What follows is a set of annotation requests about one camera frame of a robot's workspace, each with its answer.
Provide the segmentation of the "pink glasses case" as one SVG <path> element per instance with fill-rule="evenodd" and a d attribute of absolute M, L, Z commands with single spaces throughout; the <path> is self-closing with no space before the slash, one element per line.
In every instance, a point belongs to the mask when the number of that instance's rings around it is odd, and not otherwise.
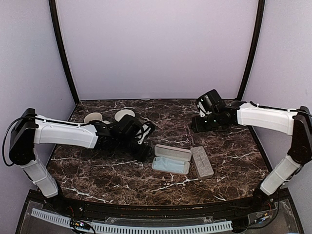
<path fill-rule="evenodd" d="M 152 169 L 159 172 L 187 175 L 190 169 L 191 150 L 157 144 Z"/>

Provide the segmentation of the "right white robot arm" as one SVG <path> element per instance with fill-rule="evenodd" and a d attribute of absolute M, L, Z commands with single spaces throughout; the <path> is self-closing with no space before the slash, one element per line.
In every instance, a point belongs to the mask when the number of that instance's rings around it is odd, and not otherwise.
<path fill-rule="evenodd" d="M 292 136 L 287 155 L 261 182 L 260 191 L 249 200 L 249 208 L 260 211 L 268 203 L 267 196 L 275 191 L 312 159 L 312 115 L 309 109 L 284 109 L 254 102 L 235 100 L 227 104 L 217 90 L 201 95 L 195 105 L 199 111 L 192 117 L 195 133 L 222 131 L 230 126 L 253 126 Z"/>

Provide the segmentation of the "grey case teal lining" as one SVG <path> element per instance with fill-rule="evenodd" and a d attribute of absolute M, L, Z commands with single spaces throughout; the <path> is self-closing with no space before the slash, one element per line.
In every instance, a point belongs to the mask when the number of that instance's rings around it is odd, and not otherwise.
<path fill-rule="evenodd" d="M 203 146 L 193 147 L 192 158 L 199 179 L 209 179 L 214 175 L 209 158 Z"/>

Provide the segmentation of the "clear purple lens sunglasses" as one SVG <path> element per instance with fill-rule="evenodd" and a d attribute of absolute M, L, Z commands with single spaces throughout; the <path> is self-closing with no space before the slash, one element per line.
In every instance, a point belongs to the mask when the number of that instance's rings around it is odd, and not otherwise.
<path fill-rule="evenodd" d="M 174 131 L 171 142 L 174 146 L 180 148 L 191 148 L 194 140 L 192 132 L 188 126 L 183 126 Z"/>

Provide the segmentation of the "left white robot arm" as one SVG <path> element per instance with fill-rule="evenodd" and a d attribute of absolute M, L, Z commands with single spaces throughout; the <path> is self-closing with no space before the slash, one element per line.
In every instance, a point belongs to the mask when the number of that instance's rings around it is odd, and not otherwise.
<path fill-rule="evenodd" d="M 151 147 L 144 140 L 154 130 L 153 123 L 141 123 L 131 110 L 119 111 L 115 121 L 107 124 L 102 120 L 76 123 L 51 119 L 28 108 L 9 125 L 5 133 L 10 138 L 11 161 L 6 166 L 20 166 L 43 196 L 50 198 L 50 205 L 63 213 L 69 208 L 69 202 L 61 196 L 56 180 L 40 162 L 35 145 L 61 144 L 101 151 L 122 148 L 135 160 L 143 162 L 151 152 Z"/>

